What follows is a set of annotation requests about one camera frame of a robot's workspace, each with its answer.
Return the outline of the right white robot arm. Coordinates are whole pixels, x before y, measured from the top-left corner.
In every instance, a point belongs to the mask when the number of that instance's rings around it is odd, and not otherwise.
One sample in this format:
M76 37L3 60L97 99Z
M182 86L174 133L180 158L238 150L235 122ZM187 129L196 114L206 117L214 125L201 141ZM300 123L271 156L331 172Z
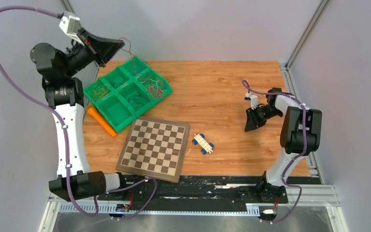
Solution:
M250 102L250 107L246 110L244 130L259 129L274 116L284 118L280 134L281 151L255 188L258 200L269 203L282 196L287 177L299 161L319 148L322 112L307 107L293 94L282 92L280 88L273 87L265 95L267 104L260 104L257 93L248 89L244 99Z

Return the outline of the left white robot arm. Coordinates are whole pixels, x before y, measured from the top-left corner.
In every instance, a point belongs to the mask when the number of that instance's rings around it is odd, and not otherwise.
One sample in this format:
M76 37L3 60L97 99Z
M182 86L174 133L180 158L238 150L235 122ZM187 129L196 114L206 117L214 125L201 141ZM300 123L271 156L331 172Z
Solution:
M116 200L128 195L121 173L93 172L86 157L83 135L84 88L76 74L92 62L105 66L124 47L122 40L77 31L77 43L61 51L49 43L38 43L30 59L42 76L44 107L54 117L58 142L57 176L49 181L51 193L70 202L110 192Z

